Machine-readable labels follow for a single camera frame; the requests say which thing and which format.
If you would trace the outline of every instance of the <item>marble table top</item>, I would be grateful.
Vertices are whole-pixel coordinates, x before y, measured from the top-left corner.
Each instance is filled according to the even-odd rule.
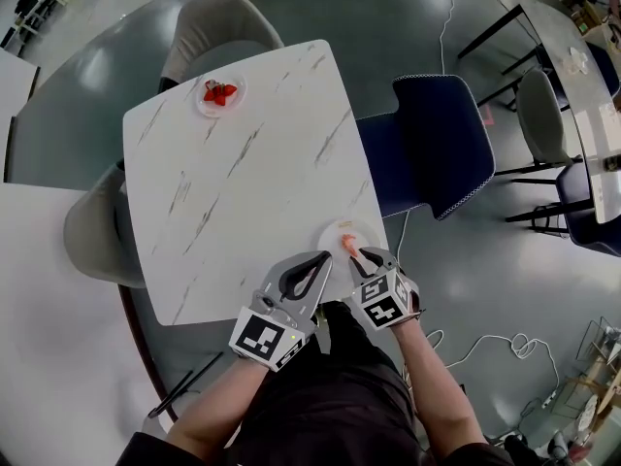
[[[572,108],[598,223],[621,216],[621,179],[607,172],[604,159],[621,154],[621,123],[598,63],[573,21],[547,5],[520,0],[550,57]],[[571,50],[586,57],[584,72],[573,66]]]
[[[244,101],[220,118],[196,95],[241,75]],[[263,53],[129,111],[123,145],[130,212],[148,294],[162,324],[237,317],[270,267],[316,250],[337,219],[386,246],[376,192],[330,46]],[[348,296],[334,275],[323,300]]]

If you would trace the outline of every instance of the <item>forearm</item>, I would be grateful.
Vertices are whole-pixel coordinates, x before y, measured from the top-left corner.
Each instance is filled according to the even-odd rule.
[[[269,372],[240,359],[205,390],[173,425],[167,442],[208,461],[233,435]]]
[[[485,443],[470,401],[444,367],[416,319],[393,327],[408,366],[418,416],[443,459],[460,447]]]

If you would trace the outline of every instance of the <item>navy blue chair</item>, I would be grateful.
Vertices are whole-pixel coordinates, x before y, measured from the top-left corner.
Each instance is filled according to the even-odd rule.
[[[605,224],[595,219],[589,180],[584,164],[566,167],[555,180],[516,179],[516,183],[554,184],[560,202],[546,206],[546,209],[519,216],[509,217],[509,222],[531,220],[529,229],[541,233],[569,233],[572,241],[585,249],[621,256],[621,217]],[[566,228],[535,226],[535,219],[565,215]]]
[[[429,205],[444,219],[494,176],[487,131],[457,76],[401,76],[395,113],[358,119],[383,216]]]

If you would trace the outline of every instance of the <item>black sleeve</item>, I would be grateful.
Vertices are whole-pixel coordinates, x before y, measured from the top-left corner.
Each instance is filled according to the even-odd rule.
[[[195,455],[146,433],[134,433],[116,466],[205,466]]]
[[[461,466],[464,464],[513,466],[508,453],[487,444],[468,444],[460,447],[440,463],[441,466]]]

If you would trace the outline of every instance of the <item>box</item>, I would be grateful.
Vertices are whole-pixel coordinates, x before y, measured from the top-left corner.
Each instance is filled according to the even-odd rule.
[[[358,286],[351,296],[375,331],[411,317],[412,287],[396,269]]]
[[[304,332],[242,307],[229,347],[277,372],[306,343]]]

